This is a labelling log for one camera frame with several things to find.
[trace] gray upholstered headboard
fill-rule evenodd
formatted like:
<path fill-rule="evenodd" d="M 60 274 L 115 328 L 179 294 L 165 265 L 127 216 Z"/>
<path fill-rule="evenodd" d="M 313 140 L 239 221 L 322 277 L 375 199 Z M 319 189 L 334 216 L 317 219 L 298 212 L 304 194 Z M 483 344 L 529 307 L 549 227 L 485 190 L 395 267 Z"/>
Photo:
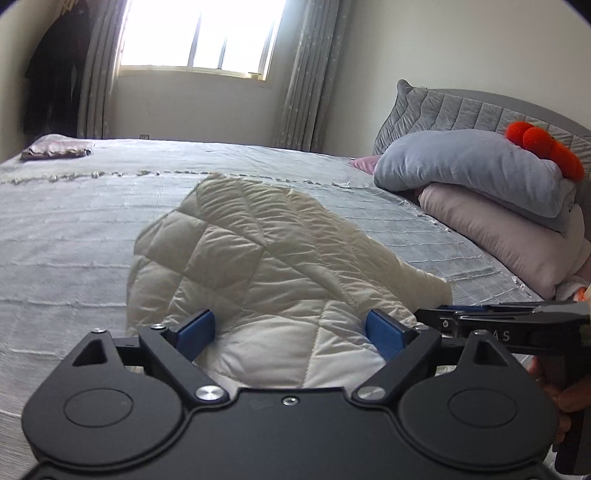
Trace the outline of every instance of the gray upholstered headboard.
<path fill-rule="evenodd" d="M 585 237 L 591 239 L 591 130 L 552 110 L 516 98 L 476 90 L 428 90 L 400 80 L 394 108 L 376 137 L 374 155 L 397 138 L 422 130 L 475 128 L 504 134 L 515 121 L 547 130 L 579 156 L 586 179 L 577 186 L 576 203 L 583 209 Z"/>

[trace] gray bedspread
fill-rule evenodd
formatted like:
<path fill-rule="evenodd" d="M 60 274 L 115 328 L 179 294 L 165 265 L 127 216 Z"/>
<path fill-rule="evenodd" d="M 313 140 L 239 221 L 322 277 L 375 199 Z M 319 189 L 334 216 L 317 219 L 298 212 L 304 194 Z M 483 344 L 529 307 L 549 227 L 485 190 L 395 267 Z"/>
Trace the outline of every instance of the gray bedspread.
<path fill-rule="evenodd" d="M 404 261 L 451 281 L 456 303 L 538 299 L 497 260 L 348 162 L 119 140 L 98 141 L 82 159 L 0 165 L 0 478 L 18 478 L 34 463 L 20 413 L 39 383 L 91 328 L 123 334 L 138 232 L 214 171 L 312 195 Z"/>

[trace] red pom-pom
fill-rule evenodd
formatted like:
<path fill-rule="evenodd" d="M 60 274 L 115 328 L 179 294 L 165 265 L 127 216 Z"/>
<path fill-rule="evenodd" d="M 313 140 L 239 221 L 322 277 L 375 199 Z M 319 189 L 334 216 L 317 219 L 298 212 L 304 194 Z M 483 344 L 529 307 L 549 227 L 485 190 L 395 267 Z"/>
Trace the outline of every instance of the red pom-pom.
<path fill-rule="evenodd" d="M 524 148 L 523 134 L 532 127 L 533 125 L 529 124 L 528 122 L 513 122 L 507 127 L 505 137 L 515 145 L 519 145 L 521 148 Z"/>
<path fill-rule="evenodd" d="M 536 157 L 550 158 L 550 151 L 554 145 L 554 138 L 540 127 L 533 127 L 523 134 L 523 148 L 532 152 Z"/>
<path fill-rule="evenodd" d="M 585 169 L 577 155 L 556 140 L 550 151 L 550 160 L 560 167 L 562 176 L 565 179 L 571 179 L 573 181 L 581 181 L 584 179 Z"/>

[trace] window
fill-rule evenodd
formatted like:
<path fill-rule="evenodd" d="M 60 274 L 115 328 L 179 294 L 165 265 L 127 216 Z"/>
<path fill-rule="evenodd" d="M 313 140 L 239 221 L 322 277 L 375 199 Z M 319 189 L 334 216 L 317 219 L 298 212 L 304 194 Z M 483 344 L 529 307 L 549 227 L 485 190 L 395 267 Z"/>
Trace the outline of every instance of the window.
<path fill-rule="evenodd" d="M 131 0 L 121 65 L 265 79 L 285 0 Z"/>

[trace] wall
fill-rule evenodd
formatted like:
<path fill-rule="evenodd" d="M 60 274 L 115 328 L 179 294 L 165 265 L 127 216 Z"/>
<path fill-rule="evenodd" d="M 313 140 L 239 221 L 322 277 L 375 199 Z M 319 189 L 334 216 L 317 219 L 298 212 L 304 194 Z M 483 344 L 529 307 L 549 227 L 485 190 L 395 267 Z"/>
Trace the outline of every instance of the wall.
<path fill-rule="evenodd" d="M 125 70 L 116 84 L 113 137 L 271 145 L 295 56 L 300 0 L 288 0 L 268 80 L 182 70 Z"/>
<path fill-rule="evenodd" d="M 0 16 L 0 162 L 26 147 L 22 132 L 25 71 L 61 0 L 18 0 Z"/>
<path fill-rule="evenodd" d="M 591 128 L 591 26 L 563 0 L 355 2 L 325 153 L 370 155 L 401 78 L 513 96 Z"/>

